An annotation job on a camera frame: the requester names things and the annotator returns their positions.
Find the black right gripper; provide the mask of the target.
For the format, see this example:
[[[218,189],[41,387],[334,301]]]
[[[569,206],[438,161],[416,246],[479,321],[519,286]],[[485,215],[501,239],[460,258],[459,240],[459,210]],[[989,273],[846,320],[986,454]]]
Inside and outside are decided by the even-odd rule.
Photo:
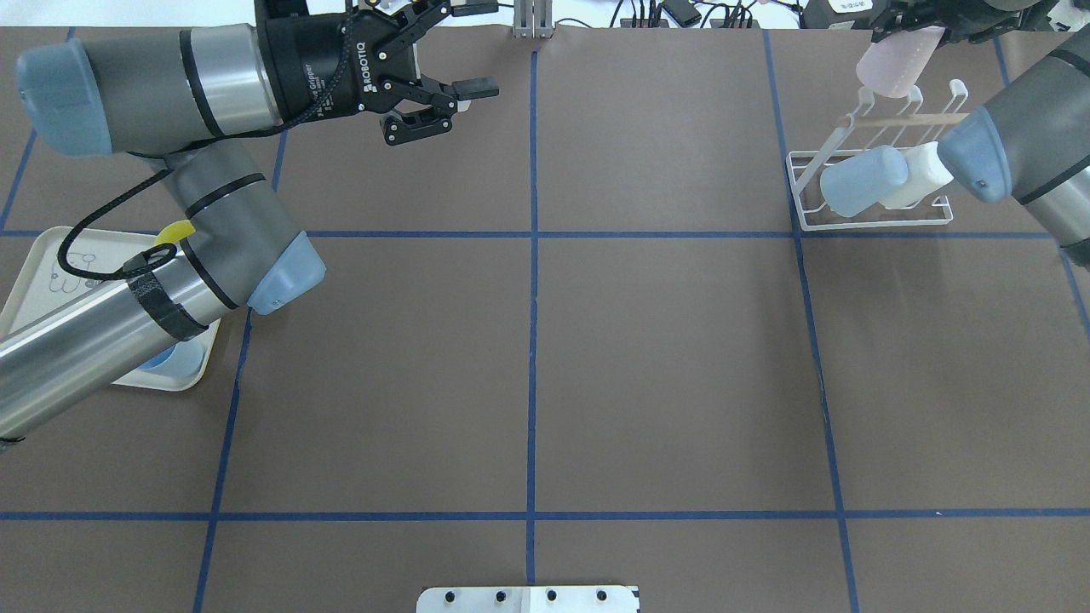
[[[944,31],[938,43],[988,43],[1005,32],[1050,27],[1058,1],[888,1],[877,15],[877,40],[896,32]]]

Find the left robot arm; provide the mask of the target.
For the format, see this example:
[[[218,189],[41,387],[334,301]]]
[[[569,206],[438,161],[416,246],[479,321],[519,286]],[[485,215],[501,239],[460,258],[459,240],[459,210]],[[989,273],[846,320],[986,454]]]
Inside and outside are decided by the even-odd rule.
[[[4,335],[3,448],[241,306],[268,314],[315,289],[324,262],[246,144],[361,115],[391,147],[451,132],[501,93],[421,69],[419,43],[455,16],[451,1],[256,1],[250,22],[20,51],[13,81],[47,147],[147,175],[55,245],[90,290]]]

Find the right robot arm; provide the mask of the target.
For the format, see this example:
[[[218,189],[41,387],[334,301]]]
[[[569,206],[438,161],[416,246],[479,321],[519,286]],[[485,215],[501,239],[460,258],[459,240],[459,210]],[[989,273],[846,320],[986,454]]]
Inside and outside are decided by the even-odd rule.
[[[873,43],[938,26],[938,43],[986,43],[1047,23],[1052,1],[889,1]],[[1089,264],[1089,38],[1075,32],[938,140],[978,201],[1016,199],[1077,266]]]

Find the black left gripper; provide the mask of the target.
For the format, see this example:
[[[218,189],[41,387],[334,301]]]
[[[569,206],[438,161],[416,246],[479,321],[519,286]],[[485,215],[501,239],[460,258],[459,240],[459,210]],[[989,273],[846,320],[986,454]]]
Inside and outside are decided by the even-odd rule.
[[[460,103],[501,93],[493,77],[443,83],[421,74],[416,43],[441,20],[497,13],[493,0],[411,1],[393,13],[367,3],[312,14],[304,1],[256,1],[255,23],[279,117],[261,135],[305,122],[382,116],[388,145],[444,135]]]

